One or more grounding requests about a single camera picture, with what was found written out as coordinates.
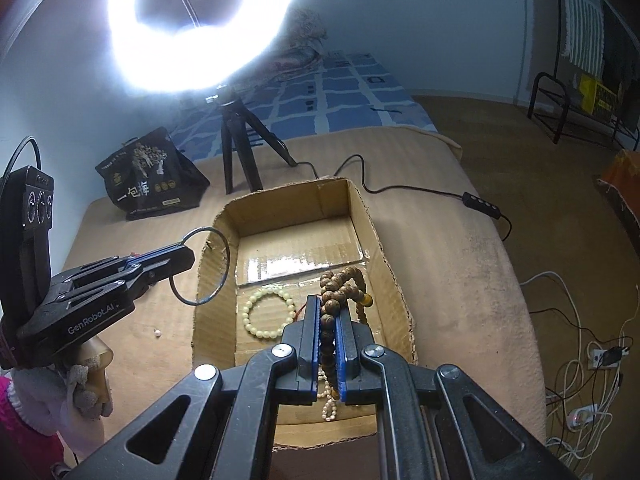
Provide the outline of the gloved left hand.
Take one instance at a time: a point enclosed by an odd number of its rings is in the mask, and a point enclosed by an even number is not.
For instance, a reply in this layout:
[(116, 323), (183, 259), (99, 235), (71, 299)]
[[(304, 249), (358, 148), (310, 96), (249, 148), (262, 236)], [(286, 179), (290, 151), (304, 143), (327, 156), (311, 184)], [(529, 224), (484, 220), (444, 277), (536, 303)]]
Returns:
[(103, 419), (113, 411), (106, 374), (113, 358), (112, 349), (93, 337), (61, 364), (14, 367), (9, 372), (11, 408), (38, 434), (58, 434), (73, 452), (86, 457), (104, 443)]

